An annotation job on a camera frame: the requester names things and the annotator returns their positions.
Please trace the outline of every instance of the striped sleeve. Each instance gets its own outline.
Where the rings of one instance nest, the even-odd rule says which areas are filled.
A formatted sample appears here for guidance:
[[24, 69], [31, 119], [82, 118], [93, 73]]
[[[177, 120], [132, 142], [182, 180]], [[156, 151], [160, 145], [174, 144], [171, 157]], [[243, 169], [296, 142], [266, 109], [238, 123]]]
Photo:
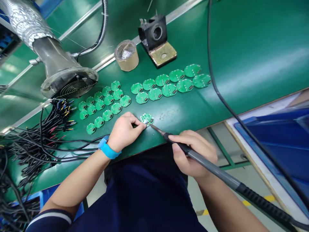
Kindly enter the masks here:
[[65, 210], [49, 209], [35, 216], [26, 232], [63, 232], [72, 224], [72, 215]]

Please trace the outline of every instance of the blue wristband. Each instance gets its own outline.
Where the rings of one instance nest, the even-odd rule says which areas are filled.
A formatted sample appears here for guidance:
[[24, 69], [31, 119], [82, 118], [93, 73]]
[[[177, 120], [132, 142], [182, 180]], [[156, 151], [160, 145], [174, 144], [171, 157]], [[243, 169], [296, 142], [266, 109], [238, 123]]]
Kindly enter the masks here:
[[109, 139], [109, 135], [105, 136], [104, 138], [102, 138], [102, 140], [100, 141], [98, 148], [104, 152], [104, 154], [110, 158], [111, 160], [115, 159], [116, 157], [118, 157], [118, 155], [121, 154], [121, 151], [119, 153], [115, 152], [113, 149], [111, 149], [109, 147], [109, 145], [107, 144], [107, 141]]

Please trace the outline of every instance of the flexible aluminum duct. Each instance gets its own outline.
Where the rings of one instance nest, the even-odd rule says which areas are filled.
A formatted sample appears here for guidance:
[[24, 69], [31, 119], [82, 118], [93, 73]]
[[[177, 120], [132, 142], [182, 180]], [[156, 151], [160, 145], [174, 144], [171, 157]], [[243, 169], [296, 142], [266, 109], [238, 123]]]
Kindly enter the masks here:
[[0, 9], [9, 17], [15, 33], [33, 50], [35, 39], [51, 37], [57, 40], [42, 15], [27, 0], [0, 0]]

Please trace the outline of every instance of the circuit board component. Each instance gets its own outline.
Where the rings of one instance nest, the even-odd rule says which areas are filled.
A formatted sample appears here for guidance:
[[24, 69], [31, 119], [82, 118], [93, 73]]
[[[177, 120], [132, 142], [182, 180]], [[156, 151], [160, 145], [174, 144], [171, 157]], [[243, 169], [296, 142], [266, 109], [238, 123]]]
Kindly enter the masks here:
[[110, 110], [105, 110], [102, 117], [103, 117], [104, 121], [109, 121], [113, 118], [113, 113]]
[[177, 83], [177, 89], [182, 93], [191, 91], [193, 87], [193, 82], [189, 79], [183, 79]]
[[174, 84], [167, 84], [162, 87], [162, 94], [166, 97], [174, 96], [177, 93], [177, 87]]
[[148, 94], [146, 92], [141, 92], [136, 95], [135, 99], [138, 104], [144, 104], [148, 101]]
[[120, 111], [122, 110], [122, 106], [119, 104], [119, 103], [114, 103], [112, 105], [112, 107], [110, 108], [110, 111], [113, 113], [113, 114], [118, 114]]
[[95, 120], [94, 120], [94, 125], [96, 126], [96, 128], [100, 128], [102, 127], [104, 124], [104, 120], [102, 117], [97, 117]]
[[110, 87], [111, 87], [112, 91], [116, 91], [117, 89], [120, 89], [121, 84], [120, 84], [119, 81], [114, 81], [114, 82], [112, 82]]
[[96, 92], [95, 94], [94, 94], [94, 96], [93, 96], [93, 98], [94, 98], [94, 100], [96, 101], [96, 102], [98, 102], [99, 100], [102, 100], [103, 99], [103, 95], [102, 95], [102, 92]]
[[131, 87], [131, 92], [133, 94], [138, 94], [143, 91], [143, 85], [141, 83], [135, 83]]
[[84, 120], [88, 117], [88, 112], [87, 110], [83, 110], [80, 112], [80, 119]]
[[79, 104], [78, 104], [78, 109], [80, 111], [83, 111], [84, 109], [86, 109], [87, 105], [86, 105], [86, 102], [85, 101], [81, 101]]
[[115, 100], [119, 100], [120, 98], [123, 97], [123, 91], [122, 90], [116, 90], [113, 93], [113, 97], [114, 97]]
[[191, 64], [191, 65], [188, 65], [184, 69], [184, 73], [186, 74], [187, 77], [194, 77], [194, 76], [198, 75], [201, 70], [202, 69], [198, 64]]
[[152, 101], [159, 100], [162, 97], [162, 92], [160, 89], [154, 88], [148, 92], [148, 96]]
[[93, 134], [96, 131], [96, 126], [90, 123], [86, 128], [87, 134]]
[[178, 82], [184, 78], [185, 74], [184, 71], [181, 69], [176, 69], [170, 72], [169, 78], [172, 82]]
[[151, 90], [155, 87], [155, 80], [154, 79], [148, 79], [148, 80], [145, 80], [143, 82], [143, 88], [144, 90]]
[[106, 97], [108, 94], [112, 93], [112, 89], [109, 86], [105, 86], [102, 90], [102, 94], [104, 97]]
[[105, 103], [104, 103], [103, 100], [99, 100], [99, 101], [96, 102], [96, 105], [95, 105], [95, 106], [96, 106], [96, 109], [99, 111], [99, 110], [101, 110], [101, 109], [104, 108]]
[[155, 78], [156, 85], [160, 87], [168, 84], [169, 81], [170, 81], [170, 78], [166, 74], [159, 75]]
[[140, 117], [140, 121], [144, 124], [146, 124], [147, 126], [150, 126], [150, 124], [154, 123], [154, 117], [151, 114], [148, 113], [144, 113], [141, 117]]
[[104, 103], [105, 105], [110, 105], [114, 102], [114, 98], [112, 95], [108, 94], [105, 98], [104, 98]]
[[95, 105], [91, 105], [91, 106], [89, 106], [88, 109], [87, 109], [87, 113], [88, 113], [89, 115], [93, 115], [96, 111], [97, 111], [97, 109], [96, 109]]
[[124, 95], [121, 99], [120, 99], [120, 105], [122, 105], [123, 107], [127, 107], [128, 105], [131, 104], [131, 98], [128, 95]]
[[93, 104], [94, 104], [94, 98], [93, 98], [92, 96], [88, 97], [88, 98], [86, 99], [86, 105], [87, 105], [87, 106], [91, 106], [91, 105], [93, 105]]
[[211, 83], [210, 75], [200, 74], [193, 78], [193, 84], [195, 87], [204, 88]]

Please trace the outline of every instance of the left hand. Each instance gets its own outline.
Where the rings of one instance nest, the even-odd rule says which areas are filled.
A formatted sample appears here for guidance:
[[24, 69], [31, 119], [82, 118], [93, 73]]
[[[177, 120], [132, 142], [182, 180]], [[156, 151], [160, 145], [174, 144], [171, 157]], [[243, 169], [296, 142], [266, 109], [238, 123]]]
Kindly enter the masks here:
[[138, 120], [131, 112], [127, 112], [117, 119], [107, 144], [115, 152], [120, 152], [133, 143], [146, 127], [147, 125]]

